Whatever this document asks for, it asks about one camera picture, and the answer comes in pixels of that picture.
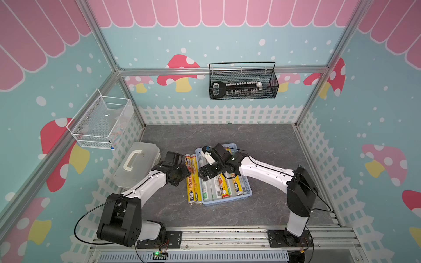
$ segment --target black bracket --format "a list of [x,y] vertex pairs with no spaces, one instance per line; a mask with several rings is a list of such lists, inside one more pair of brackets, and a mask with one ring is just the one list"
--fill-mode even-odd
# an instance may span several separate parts
[[[167,245],[164,245],[161,247],[161,249],[165,250],[165,248],[180,248],[181,247],[181,236],[182,231],[166,231],[164,242],[167,242],[168,240],[168,247]],[[136,248],[142,249],[142,248],[150,248],[150,249],[158,249],[156,247],[156,241],[155,240],[142,240],[138,241],[136,243]]]
[[267,237],[269,239],[270,247],[312,247],[313,239],[310,235],[310,231],[304,230],[300,240],[297,240],[291,236],[286,236],[284,230],[268,230]]

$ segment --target wire mesh basket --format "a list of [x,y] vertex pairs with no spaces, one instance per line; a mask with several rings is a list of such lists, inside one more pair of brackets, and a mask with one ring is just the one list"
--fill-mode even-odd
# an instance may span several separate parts
[[279,83],[274,69],[275,62],[211,63],[209,98],[211,100],[276,98]]
[[67,129],[81,147],[113,150],[134,113],[131,100],[103,96],[99,90],[88,101],[92,101],[92,98],[93,102],[81,118],[75,122],[85,106],[69,122]]

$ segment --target white picket fence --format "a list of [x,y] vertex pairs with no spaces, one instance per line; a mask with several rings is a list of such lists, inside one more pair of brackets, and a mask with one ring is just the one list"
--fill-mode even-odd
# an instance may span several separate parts
[[[120,192],[120,188],[117,187],[112,177],[117,170],[124,157],[127,155],[128,150],[135,141],[139,141],[141,134],[141,125],[137,118],[133,115],[130,120],[129,127],[125,130],[120,142],[112,151],[113,158],[108,159],[108,168],[103,169],[104,177],[98,180],[98,190],[92,192],[92,202],[85,205],[86,211],[93,209],[94,207],[105,203],[105,200],[111,193]],[[96,238],[96,230],[98,229],[99,219],[101,218],[102,209],[95,209],[88,215],[86,215],[79,222],[79,230],[77,236],[81,239],[92,242]],[[72,245],[69,251],[61,254],[61,260],[63,262],[80,263],[85,262],[90,245],[80,242],[75,238],[74,235],[70,236]]]
[[374,230],[373,217],[364,213],[365,203],[357,200],[357,189],[349,185],[350,177],[344,176],[345,167],[338,165],[339,157],[333,155],[333,148],[329,148],[329,140],[325,140],[325,132],[320,131],[313,112],[308,113],[300,125],[307,146],[316,162],[317,171],[323,177],[324,183],[333,196],[337,215],[344,219],[346,226],[353,227],[357,238],[370,260],[392,263],[393,251],[383,247],[383,234]]
[[139,111],[147,124],[226,124],[226,123],[295,123],[300,115],[303,106],[296,108],[294,105],[287,108],[285,105],[278,108],[272,108],[267,105],[262,108],[251,105],[247,108],[232,106],[228,108],[209,105],[205,108],[190,106],[185,108],[181,106],[162,109],[156,106],[154,109],[139,107]]

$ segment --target painted wall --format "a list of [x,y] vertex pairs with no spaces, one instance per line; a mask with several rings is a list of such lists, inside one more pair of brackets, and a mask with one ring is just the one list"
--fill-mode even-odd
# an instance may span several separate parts
[[[51,135],[65,129],[55,121],[44,128]],[[74,144],[0,245],[1,262],[85,262],[89,245],[74,237],[75,223],[103,204],[110,193],[120,190],[113,174],[133,142],[139,140],[140,132],[133,116],[114,151]],[[97,209],[85,216],[78,224],[78,237],[92,242],[101,214],[102,209]]]
[[122,68],[176,54],[221,61],[326,65],[358,0],[89,0]]
[[2,211],[111,70],[74,0],[5,0],[0,22]]
[[125,81],[146,124],[291,123],[318,81],[303,83],[310,74],[277,74],[280,88],[274,99],[209,100],[209,75],[175,82],[163,79],[180,76],[131,76]]
[[300,126],[372,263],[421,261],[420,13],[419,0],[375,0],[342,55],[340,96],[328,88]]

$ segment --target box handle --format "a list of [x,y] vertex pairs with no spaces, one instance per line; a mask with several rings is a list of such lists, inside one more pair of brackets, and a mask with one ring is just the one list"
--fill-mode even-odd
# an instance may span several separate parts
[[141,153],[141,152],[142,152],[142,150],[134,150],[134,151],[132,151],[132,152],[130,153],[129,157],[127,158],[126,162],[124,163],[124,165],[123,165],[123,169],[124,169],[124,170],[126,170],[126,171],[131,172],[131,171],[132,171],[132,169],[133,169],[133,166],[132,166],[133,161],[132,161],[132,160],[134,160],[134,159],[135,159],[135,158],[134,158],[135,154],[139,154],[139,153]]

